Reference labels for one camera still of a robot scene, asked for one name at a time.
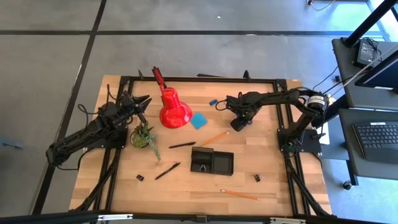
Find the gray floor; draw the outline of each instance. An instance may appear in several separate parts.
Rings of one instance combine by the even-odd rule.
[[[0,29],[91,29],[99,0],[0,1]],[[317,2],[317,6],[327,2]],[[108,1],[102,30],[353,30],[370,13],[365,3],[338,2],[315,12],[305,1]],[[76,78],[87,36],[0,36],[0,136],[24,143],[21,151],[0,151],[0,216],[28,214]],[[165,76],[197,73],[241,77],[296,78],[314,86],[336,67],[332,37],[278,36],[100,36],[76,103],[94,110],[103,75],[151,75],[154,65]],[[333,82],[319,86],[325,90]],[[73,112],[69,133],[84,115]],[[75,167],[75,154],[64,167]],[[342,218],[397,222],[398,182],[359,178],[345,191],[344,161],[323,161],[333,213]],[[68,209],[75,171],[57,170],[44,212]],[[153,223],[135,221],[136,223]]]

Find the succulent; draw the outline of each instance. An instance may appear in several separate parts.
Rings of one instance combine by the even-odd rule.
[[[160,161],[160,153],[159,153],[159,149],[157,148],[157,146],[155,145],[156,141],[156,136],[152,133],[150,133],[150,131],[152,130],[152,128],[148,128],[148,122],[146,122],[144,125],[142,125],[142,123],[140,123],[133,132],[133,135],[130,138],[131,144],[134,147],[137,148],[143,148],[146,147],[147,145],[149,145],[155,152],[156,158],[158,161]]]

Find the pen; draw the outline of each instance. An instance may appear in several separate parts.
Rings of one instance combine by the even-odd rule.
[[[250,196],[250,195],[245,195],[242,193],[237,193],[237,192],[232,192],[230,190],[220,190],[221,192],[227,193],[227,194],[232,194],[232,195],[236,195],[236,196],[240,196],[240,197],[245,197],[245,198],[250,198],[250,199],[254,199],[254,200],[260,200],[259,198],[255,197],[255,196]]]
[[[188,143],[183,143],[183,144],[179,144],[179,145],[175,145],[175,146],[170,146],[169,149],[173,149],[175,147],[182,147],[182,146],[192,146],[194,145],[196,142],[188,142]]]
[[[163,172],[162,174],[158,175],[158,176],[155,178],[155,180],[157,180],[157,179],[163,177],[163,175],[165,175],[166,173],[170,172],[172,169],[178,167],[178,165],[180,165],[180,162],[174,164],[170,169],[168,169],[168,170],[166,170],[165,172]]]
[[[219,138],[222,138],[222,137],[226,136],[227,134],[229,134],[229,131],[225,132],[224,134],[220,134],[219,136],[217,136],[217,137],[215,137],[213,139],[210,139],[209,141],[203,143],[201,146],[207,145],[207,144],[209,144],[209,143],[211,143],[211,142],[213,142],[213,141],[215,141],[215,140],[217,140]]]

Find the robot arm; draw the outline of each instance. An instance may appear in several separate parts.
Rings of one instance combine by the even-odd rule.
[[[45,153],[49,164],[59,166],[64,163],[72,153],[100,139],[118,138],[116,126],[126,121],[134,114],[137,114],[139,119],[143,123],[146,123],[146,119],[142,114],[151,101],[151,99],[148,98],[149,95],[131,97],[125,91],[121,98],[120,108],[117,108],[113,102],[104,104],[98,109],[98,116],[88,123],[85,128],[50,145]]]
[[[304,129],[314,118],[323,116],[327,106],[327,97],[319,92],[309,89],[295,88],[277,93],[258,93],[255,91],[245,94],[239,93],[238,97],[227,96],[226,109],[234,112],[238,117],[231,122],[235,131],[242,130],[251,124],[253,117],[266,105],[290,104],[294,105],[303,114],[297,122],[290,125],[286,134],[286,143],[293,144],[300,139]]]

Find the caster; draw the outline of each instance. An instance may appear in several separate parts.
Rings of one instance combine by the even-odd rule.
[[[352,186],[353,186],[353,185],[351,184],[351,181],[350,181],[350,180],[347,180],[346,182],[343,183],[343,188],[346,189],[346,190],[351,189]]]

